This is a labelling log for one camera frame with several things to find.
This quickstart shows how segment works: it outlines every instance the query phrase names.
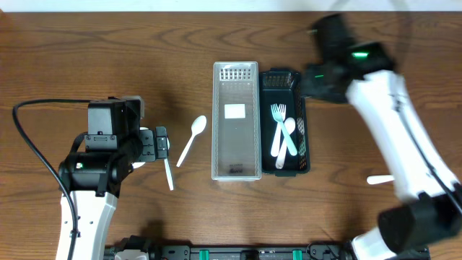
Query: plastic spoon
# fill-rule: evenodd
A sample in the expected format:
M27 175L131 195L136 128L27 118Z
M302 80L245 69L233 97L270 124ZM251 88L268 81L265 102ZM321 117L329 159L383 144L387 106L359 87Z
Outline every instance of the plastic spoon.
M291 134L295 130L295 120L293 118L288 118L284 122L284 126L287 129L287 132ZM287 151L287 143L286 139L282 141L281 149L276 159L276 168L282 169L284 167L284 161L286 160L286 151Z
M373 175L367 177L367 183L370 185L385 183L394 180L395 178L392 175Z
M193 125L191 126L191 138L189 139L188 144L181 153L180 159L178 160L176 167L180 167L181 163L185 159L186 154L189 151L189 147L191 147L191 144L193 143L194 137L196 137L196 135L200 134L205 129L205 125L207 125L207 118L205 116L199 116L198 118L196 118L196 120L194 120Z

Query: white plastic fork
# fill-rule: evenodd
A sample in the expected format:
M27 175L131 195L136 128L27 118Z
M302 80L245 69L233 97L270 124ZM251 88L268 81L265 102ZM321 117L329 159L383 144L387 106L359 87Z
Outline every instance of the white plastic fork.
M286 120L286 105L279 105L279 112L281 112L282 120ZM271 156L277 157L279 154L279 145L281 144L281 126L277 124L276 132L274 133L273 144L271 146Z
M297 148L295 148L295 144L290 138L290 134L284 125L284 121L282 120L281 112L279 112L277 108L277 104L271 105L271 113L273 115L273 119L281 126L282 133L287 143L287 148L289 149L289 153L291 156L297 155Z

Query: wooden table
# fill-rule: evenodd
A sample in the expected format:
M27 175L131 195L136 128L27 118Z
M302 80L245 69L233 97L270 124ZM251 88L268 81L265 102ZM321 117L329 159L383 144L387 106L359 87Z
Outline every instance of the wooden table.
M0 259L54 259L58 185L17 133L13 105L35 98L141 95L148 127L166 126L176 164L198 115L212 119L215 61L257 61L260 70L301 70L318 57L305 32L324 13L4 14L0 19ZM349 13L360 40L383 42L400 63L435 146L462 177L462 19L459 13ZM404 59L403 42L409 42ZM196 245L345 241L396 206L392 185L368 186L387 167L350 105L307 100L312 170L254 183L211 180L212 128L198 136L169 191L161 162L124 182L107 244L130 235ZM87 129L85 105L49 104L19 113L57 168ZM459 259L462 238L431 247Z

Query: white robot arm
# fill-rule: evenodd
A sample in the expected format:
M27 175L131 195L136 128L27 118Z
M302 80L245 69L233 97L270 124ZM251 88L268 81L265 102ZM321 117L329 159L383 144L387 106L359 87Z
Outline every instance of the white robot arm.
M69 203L61 198L61 236L56 260L103 259L109 224L124 178L145 162L168 165L167 129L140 128L144 101L140 97L93 100L88 106L88 132L76 138L59 166L77 213L77 238ZM85 140L85 152L77 152Z
M430 197L445 193L427 162L444 185L454 191L459 181L430 141L402 76L386 70L367 74L365 80L350 84L346 98L371 130L395 179L395 194L403 203L415 202L422 193ZM359 260L383 260L396 255L385 244L378 227L356 237L352 248Z

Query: black cable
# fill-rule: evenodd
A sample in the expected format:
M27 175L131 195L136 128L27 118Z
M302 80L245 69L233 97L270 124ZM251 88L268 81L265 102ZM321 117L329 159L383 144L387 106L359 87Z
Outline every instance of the black cable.
M435 180L441 186L443 191L448 195L449 200L454 204L454 207L457 209L459 214L462 216L462 207L461 207L460 202L454 197L452 191L443 183L443 181L441 181L441 178L436 173L435 167L433 167L433 165L428 161L427 157L422 151L422 148L419 146L419 144L417 143L417 140L412 134L411 128L409 127L407 120L404 117L404 114L401 112L402 102L398 100L397 93L395 93L394 97L396 99L396 112L398 112L399 118L401 122L403 123L403 126L406 129L407 134L409 135L409 137L411 137L411 140L414 143L414 146L417 148L417 151L419 151L420 157L423 159L423 161L425 162L425 165L430 170L430 174L433 176L433 178L435 178Z
M71 151L69 153L77 152L80 145L84 141L86 134L88 134L88 132L83 132L74 139L74 142L72 143L72 146L71 146Z
M77 227L77 214L76 214L74 203L71 200L69 190L65 187L61 178L59 178L58 173L56 173L53 166L51 166L51 164L46 160L45 156L42 155L42 153L37 149L34 143L32 143L30 138L26 135L26 133L24 132L24 129L22 129L22 126L19 123L19 119L17 117L17 111L19 110L20 107L24 105L32 105L32 104L40 104L40 103L89 103L90 101L91 100L67 100L67 99L29 100L29 101L19 103L13 107L13 121L14 121L14 125L16 126L18 132L21 134L21 137L24 139L26 144L29 145L30 149L35 153L35 155L37 155L37 157L42 161L42 163L51 172L53 177L58 182L59 187L63 191L63 194L67 199L67 202L69 203L69 208L71 210L71 215L72 215L72 232L71 232L71 245L69 247L69 254L67 256L68 260L72 260L72 256L74 255L74 248L75 248L77 235L79 234L79 229Z

